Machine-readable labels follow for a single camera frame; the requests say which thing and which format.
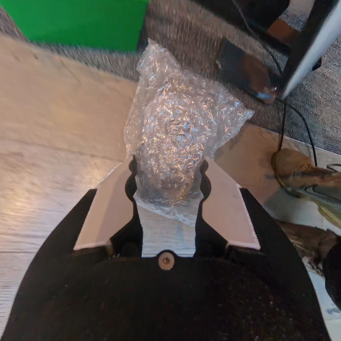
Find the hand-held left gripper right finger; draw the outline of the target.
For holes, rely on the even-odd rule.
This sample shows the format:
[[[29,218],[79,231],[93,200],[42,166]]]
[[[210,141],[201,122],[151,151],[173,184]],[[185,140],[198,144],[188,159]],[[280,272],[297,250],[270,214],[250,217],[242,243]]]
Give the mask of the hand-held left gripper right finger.
[[[203,195],[195,222],[195,256],[226,257],[231,249],[259,252],[242,187],[212,159],[200,166],[199,189]]]

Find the green plastic storage bin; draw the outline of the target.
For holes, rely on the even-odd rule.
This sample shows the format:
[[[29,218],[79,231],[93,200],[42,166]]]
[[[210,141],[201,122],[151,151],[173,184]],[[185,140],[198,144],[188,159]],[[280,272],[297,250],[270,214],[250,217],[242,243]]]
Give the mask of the green plastic storage bin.
[[[132,52],[149,1],[1,0],[31,42]]]

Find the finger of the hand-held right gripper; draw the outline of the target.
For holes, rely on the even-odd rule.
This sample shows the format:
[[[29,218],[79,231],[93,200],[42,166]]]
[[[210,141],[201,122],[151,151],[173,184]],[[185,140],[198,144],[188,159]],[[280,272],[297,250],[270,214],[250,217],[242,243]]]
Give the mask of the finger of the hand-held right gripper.
[[[282,100],[312,71],[313,66],[340,35],[340,31],[341,1],[315,1],[285,65],[279,90]]]

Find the person's brown shoe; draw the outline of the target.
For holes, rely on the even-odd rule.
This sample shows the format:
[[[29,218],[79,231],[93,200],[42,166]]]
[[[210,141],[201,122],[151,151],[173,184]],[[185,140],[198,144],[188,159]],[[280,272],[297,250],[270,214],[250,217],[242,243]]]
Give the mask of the person's brown shoe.
[[[309,156],[292,149],[274,153],[271,165],[288,194],[315,203],[326,220],[341,228],[340,172],[316,167]]]

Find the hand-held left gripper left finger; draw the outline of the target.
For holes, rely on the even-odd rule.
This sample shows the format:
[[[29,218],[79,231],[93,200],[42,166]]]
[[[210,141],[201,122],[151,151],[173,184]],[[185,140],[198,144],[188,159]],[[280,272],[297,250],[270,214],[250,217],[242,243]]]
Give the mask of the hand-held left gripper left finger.
[[[137,161],[129,156],[96,187],[74,251],[111,247],[114,255],[141,257],[143,228],[134,194]]]

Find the clear bubble wrap bag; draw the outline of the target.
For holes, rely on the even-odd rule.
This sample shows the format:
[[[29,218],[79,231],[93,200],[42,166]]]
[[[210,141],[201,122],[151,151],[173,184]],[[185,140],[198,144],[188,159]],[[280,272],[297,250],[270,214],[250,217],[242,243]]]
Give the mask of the clear bubble wrap bag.
[[[137,161],[136,202],[194,226],[204,158],[214,159],[254,111],[219,82],[183,69],[151,39],[137,72],[124,132],[127,154]]]

